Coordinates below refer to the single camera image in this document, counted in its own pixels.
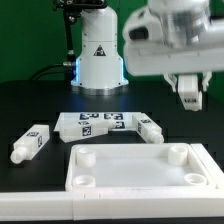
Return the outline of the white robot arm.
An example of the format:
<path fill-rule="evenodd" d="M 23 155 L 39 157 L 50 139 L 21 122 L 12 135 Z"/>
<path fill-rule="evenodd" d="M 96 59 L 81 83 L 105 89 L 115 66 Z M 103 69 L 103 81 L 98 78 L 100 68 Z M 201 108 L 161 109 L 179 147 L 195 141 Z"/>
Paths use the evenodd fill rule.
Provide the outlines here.
<path fill-rule="evenodd" d="M 82 52 L 72 84 L 91 92 L 113 91 L 133 76 L 161 75 L 175 86 L 182 75 L 224 71 L 224 18 L 214 19 L 210 0 L 148 0 L 123 27 L 123 54 L 117 52 L 117 15 L 110 7 L 86 9 Z"/>

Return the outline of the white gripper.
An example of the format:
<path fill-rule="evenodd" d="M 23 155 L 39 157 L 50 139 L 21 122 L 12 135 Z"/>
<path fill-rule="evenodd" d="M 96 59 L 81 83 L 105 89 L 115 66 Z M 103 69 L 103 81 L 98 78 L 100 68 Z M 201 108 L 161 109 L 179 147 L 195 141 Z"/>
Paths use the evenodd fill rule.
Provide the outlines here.
<path fill-rule="evenodd" d="M 177 77 L 173 74 L 203 73 L 202 89 L 206 91 L 211 71 L 224 71 L 224 47 L 172 49 L 164 45 L 126 43 L 124 60 L 133 76 L 163 75 L 176 91 Z"/>

